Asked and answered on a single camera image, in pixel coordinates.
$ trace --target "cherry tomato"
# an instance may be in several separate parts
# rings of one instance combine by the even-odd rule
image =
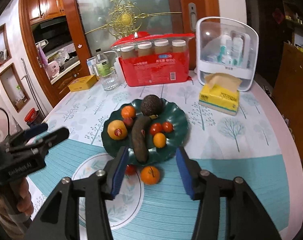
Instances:
[[[172,132],[174,129],[173,125],[170,122],[163,122],[162,127],[165,132]]]
[[[154,123],[150,129],[149,129],[149,133],[154,136],[156,133],[159,133],[159,132],[162,132],[163,131],[163,127],[162,127],[162,124],[157,122],[157,123]]]
[[[125,174],[128,176],[134,175],[136,173],[136,166],[135,165],[127,165]]]

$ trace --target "yellow box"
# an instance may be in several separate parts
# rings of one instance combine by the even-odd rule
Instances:
[[[68,87],[71,92],[90,89],[97,82],[96,76],[86,76],[75,79]]]
[[[199,94],[199,104],[226,114],[236,115],[239,106],[239,91],[234,93],[216,84],[210,89],[206,84]]]

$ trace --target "fruit plate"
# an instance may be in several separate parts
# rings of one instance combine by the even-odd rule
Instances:
[[[163,112],[158,115],[158,118],[153,120],[150,124],[163,123],[165,121],[171,122],[174,126],[174,130],[171,133],[164,133],[166,136],[166,146],[163,148],[156,148],[153,143],[153,137],[149,133],[149,128],[146,130],[146,145],[149,150],[149,158],[146,163],[139,163],[136,160],[135,154],[133,153],[132,141],[131,141],[131,130],[128,130],[128,136],[123,140],[113,140],[109,137],[107,133],[107,127],[110,122],[114,120],[123,120],[121,116],[121,110],[124,106],[133,106],[136,109],[136,116],[141,115],[140,105],[142,100],[135,99],[129,104],[124,104],[117,111],[113,111],[110,118],[105,121],[104,129],[101,132],[102,144],[106,152],[112,156],[116,157],[118,150],[121,146],[129,147],[129,161],[128,164],[133,164],[137,166],[147,166],[153,163],[161,163],[175,155],[177,147],[181,146],[188,132],[188,122],[186,115],[182,109],[180,109],[175,103],[168,102],[162,98],[163,101]]]

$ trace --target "red bucket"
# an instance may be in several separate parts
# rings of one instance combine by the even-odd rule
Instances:
[[[29,111],[29,113],[26,115],[26,117],[25,117],[25,122],[32,122],[32,121],[34,121],[35,118],[36,118],[36,116],[37,116],[37,112],[36,112],[36,110],[33,108],[33,109],[31,109],[31,110]]]

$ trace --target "orange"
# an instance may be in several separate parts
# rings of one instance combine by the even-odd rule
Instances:
[[[166,145],[166,136],[159,132],[154,135],[153,143],[157,148],[163,148]]]
[[[122,140],[127,136],[127,129],[123,121],[114,120],[109,123],[107,133],[114,140]]]
[[[133,106],[125,106],[121,110],[121,116],[123,118],[132,118],[136,117],[136,109]]]
[[[159,170],[153,166],[147,166],[143,168],[140,173],[140,176],[143,183],[147,185],[154,185],[158,183],[159,179],[161,178]]]

